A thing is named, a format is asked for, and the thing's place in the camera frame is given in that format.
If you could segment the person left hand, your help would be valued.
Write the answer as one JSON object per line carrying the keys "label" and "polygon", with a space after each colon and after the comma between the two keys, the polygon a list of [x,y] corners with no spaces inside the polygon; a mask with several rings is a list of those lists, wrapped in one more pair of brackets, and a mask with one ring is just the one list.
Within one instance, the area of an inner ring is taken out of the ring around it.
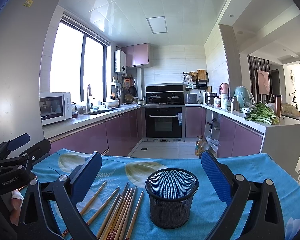
{"label": "person left hand", "polygon": [[20,217],[23,200],[24,198],[22,194],[19,192],[19,190],[12,191],[12,195],[11,195],[12,211],[10,215],[10,221],[12,224],[16,226],[18,226],[19,223],[19,217]]}

